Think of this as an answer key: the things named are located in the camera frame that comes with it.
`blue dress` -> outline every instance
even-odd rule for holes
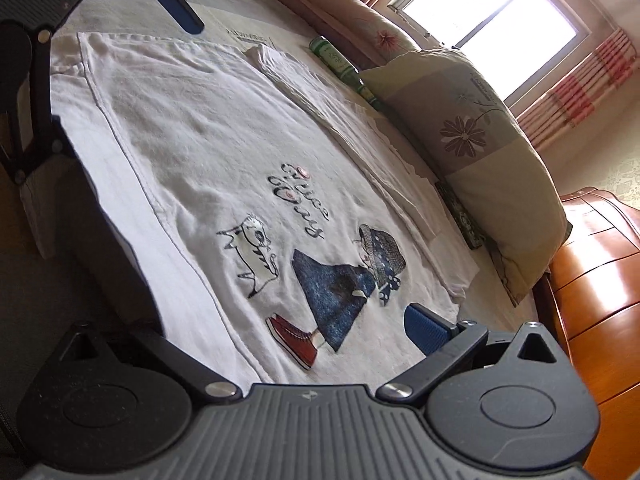
[[[291,263],[318,330],[337,352],[375,290],[376,280],[364,267],[323,265],[297,249]],[[354,296],[356,290],[362,294]]]

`metal screw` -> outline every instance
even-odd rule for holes
[[[235,384],[220,381],[217,383],[209,383],[204,387],[204,391],[211,397],[231,397],[236,394],[238,388]]]
[[[381,386],[380,389],[392,399],[406,399],[414,392],[411,386],[400,383],[387,383]]]
[[[64,145],[62,144],[62,141],[60,139],[56,139],[51,143],[51,151],[53,153],[62,152],[62,148],[64,148]]]
[[[18,170],[14,174],[14,182],[20,186],[20,184],[24,184],[24,181],[27,180],[27,176],[23,170]]]
[[[47,43],[47,41],[49,41],[51,39],[51,33],[46,29],[43,28],[39,33],[38,33],[38,42],[41,44],[45,44]]]

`green bottle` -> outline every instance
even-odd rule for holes
[[[360,76],[358,70],[354,67],[347,58],[345,58],[340,51],[329,43],[324,36],[318,36],[311,40],[309,43],[309,49],[316,54],[321,61],[331,69],[331,71],[338,76],[338,79],[343,83],[349,85],[358,94],[360,94],[373,108],[380,110],[380,101],[372,94]]]

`cartoon cat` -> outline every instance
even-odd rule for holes
[[[240,225],[227,231],[220,231],[218,234],[231,237],[225,249],[235,249],[249,269],[248,272],[238,274],[238,278],[254,282],[254,288],[249,293],[248,299],[254,297],[267,283],[280,275],[275,261],[276,255],[270,251],[271,240],[267,238],[264,224],[255,216],[249,215]]]

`blue gripper pad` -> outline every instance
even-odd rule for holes
[[[421,304],[412,303],[404,311],[404,332],[428,356],[455,337],[458,327]]]

